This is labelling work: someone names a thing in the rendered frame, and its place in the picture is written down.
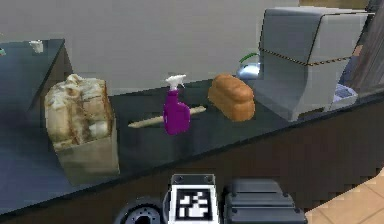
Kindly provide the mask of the dark kitchen counter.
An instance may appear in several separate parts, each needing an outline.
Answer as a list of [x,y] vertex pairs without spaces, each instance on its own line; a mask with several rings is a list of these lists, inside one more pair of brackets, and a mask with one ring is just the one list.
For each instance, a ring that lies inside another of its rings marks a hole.
[[118,210],[142,195],[161,195],[175,173],[212,173],[277,180],[296,204],[312,209],[375,176],[384,167],[384,93],[349,108],[296,123],[258,106],[234,123],[211,106],[186,133],[131,122],[160,114],[162,88],[117,95],[120,176],[70,185],[43,126],[38,95],[68,66],[62,40],[42,53],[25,42],[0,57],[0,224],[112,224]]

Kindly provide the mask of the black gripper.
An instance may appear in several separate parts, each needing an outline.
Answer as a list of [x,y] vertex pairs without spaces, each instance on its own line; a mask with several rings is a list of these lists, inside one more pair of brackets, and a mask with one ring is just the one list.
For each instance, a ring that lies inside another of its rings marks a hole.
[[120,209],[113,224],[165,224],[162,202],[152,197],[131,200]]

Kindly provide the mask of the grey coffee machine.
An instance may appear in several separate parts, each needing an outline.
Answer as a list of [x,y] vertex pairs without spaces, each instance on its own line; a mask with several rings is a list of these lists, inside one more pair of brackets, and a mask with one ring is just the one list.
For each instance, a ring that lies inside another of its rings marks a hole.
[[290,122],[306,112],[329,110],[367,17],[354,9],[266,9],[259,41],[261,77],[252,82],[256,100]]

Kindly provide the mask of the brown paper bag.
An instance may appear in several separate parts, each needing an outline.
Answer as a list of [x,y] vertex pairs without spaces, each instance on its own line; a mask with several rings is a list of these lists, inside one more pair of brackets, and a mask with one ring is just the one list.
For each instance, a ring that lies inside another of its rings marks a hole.
[[71,74],[51,87],[44,105],[48,136],[71,184],[120,174],[116,118],[104,80]]

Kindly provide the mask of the brown bread loaf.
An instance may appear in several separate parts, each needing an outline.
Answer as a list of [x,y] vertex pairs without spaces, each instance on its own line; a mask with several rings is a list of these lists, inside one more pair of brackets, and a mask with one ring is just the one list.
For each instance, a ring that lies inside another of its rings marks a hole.
[[255,113],[253,90],[230,74],[220,74],[213,79],[208,100],[235,122],[250,120]]

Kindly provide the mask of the small white object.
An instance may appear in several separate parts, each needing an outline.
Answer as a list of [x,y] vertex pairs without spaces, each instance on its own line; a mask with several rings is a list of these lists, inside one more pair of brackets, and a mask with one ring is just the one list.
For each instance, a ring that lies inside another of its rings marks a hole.
[[42,53],[44,51],[43,42],[41,40],[30,41],[29,44],[36,53]]

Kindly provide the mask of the tan wooden stick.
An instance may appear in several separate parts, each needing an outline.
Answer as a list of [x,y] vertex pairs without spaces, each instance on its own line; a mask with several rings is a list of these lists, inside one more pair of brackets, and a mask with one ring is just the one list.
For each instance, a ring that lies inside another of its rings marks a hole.
[[[204,106],[198,106],[198,107],[190,108],[190,115],[202,113],[202,112],[206,111],[206,109],[207,108]],[[164,122],[163,117],[157,116],[157,117],[152,117],[149,119],[129,123],[128,127],[130,127],[130,128],[143,128],[143,127],[148,127],[148,126],[155,125],[155,124],[160,124],[163,122]]]

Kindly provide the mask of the purple spray bottle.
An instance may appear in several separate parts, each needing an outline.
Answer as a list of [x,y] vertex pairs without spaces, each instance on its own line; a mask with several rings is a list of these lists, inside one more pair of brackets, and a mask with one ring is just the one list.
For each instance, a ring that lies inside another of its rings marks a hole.
[[190,108],[178,98],[178,85],[183,85],[185,77],[185,74],[177,74],[166,79],[169,91],[163,106],[163,121],[165,131],[169,135],[185,132],[190,127]]

